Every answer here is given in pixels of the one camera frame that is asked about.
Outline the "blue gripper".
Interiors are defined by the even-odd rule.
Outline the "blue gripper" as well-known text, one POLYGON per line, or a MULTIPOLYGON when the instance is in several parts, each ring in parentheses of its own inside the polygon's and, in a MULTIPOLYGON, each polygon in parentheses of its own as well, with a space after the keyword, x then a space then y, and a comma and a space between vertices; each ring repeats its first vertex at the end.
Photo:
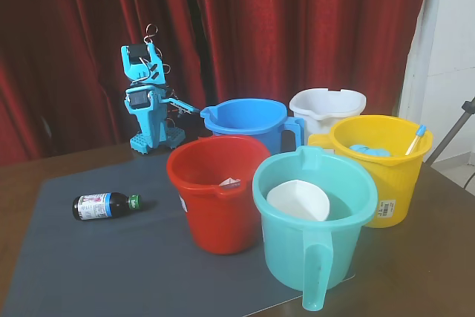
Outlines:
MULTIPOLYGON (((125 106, 129 112, 139 109, 151 108, 153 111, 162 97, 165 97, 168 88, 164 85, 138 85, 130 87, 125 91, 125 106)), ((172 105, 171 113, 181 116, 184 114, 199 113, 200 109, 195 108, 179 99, 169 97, 165 99, 165 104, 172 105)))

